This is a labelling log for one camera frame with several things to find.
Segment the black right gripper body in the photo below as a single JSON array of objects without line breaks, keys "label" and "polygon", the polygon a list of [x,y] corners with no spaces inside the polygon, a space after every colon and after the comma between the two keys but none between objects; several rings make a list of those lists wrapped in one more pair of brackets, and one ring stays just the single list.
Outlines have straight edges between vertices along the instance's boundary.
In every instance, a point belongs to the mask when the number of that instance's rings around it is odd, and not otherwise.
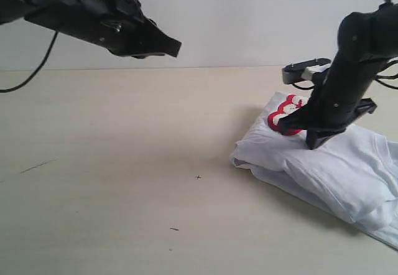
[{"label": "black right gripper body", "polygon": [[353,62],[338,52],[331,63],[319,96],[308,104],[308,130],[338,132],[377,108],[363,98],[378,73],[377,60]]}]

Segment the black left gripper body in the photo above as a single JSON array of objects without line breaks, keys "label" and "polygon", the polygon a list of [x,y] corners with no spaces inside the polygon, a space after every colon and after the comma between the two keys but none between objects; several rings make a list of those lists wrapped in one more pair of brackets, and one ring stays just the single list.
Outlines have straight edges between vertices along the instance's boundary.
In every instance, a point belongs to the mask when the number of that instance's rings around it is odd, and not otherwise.
[{"label": "black left gripper body", "polygon": [[145,18],[139,0],[56,0],[24,19],[125,56],[139,50]]}]

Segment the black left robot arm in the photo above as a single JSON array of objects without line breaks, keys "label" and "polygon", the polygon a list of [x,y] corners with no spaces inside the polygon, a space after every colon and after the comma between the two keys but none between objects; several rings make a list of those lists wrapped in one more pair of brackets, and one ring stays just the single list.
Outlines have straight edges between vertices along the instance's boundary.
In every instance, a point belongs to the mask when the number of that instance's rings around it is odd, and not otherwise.
[{"label": "black left robot arm", "polygon": [[1,0],[2,24],[21,18],[119,57],[177,57],[182,46],[144,15],[139,0]]}]

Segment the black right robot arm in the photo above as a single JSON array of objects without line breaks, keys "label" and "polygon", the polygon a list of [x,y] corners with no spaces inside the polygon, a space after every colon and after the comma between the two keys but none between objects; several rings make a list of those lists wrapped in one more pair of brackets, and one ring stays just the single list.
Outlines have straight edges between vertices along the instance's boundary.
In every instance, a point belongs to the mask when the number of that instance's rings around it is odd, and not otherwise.
[{"label": "black right robot arm", "polygon": [[373,81],[380,80],[380,72],[396,63],[397,5],[383,4],[371,13],[351,13],[341,22],[337,41],[333,60],[315,58],[282,69],[287,85],[313,83],[307,104],[277,122],[283,135],[305,130],[309,149],[345,132],[377,108],[364,94]]}]

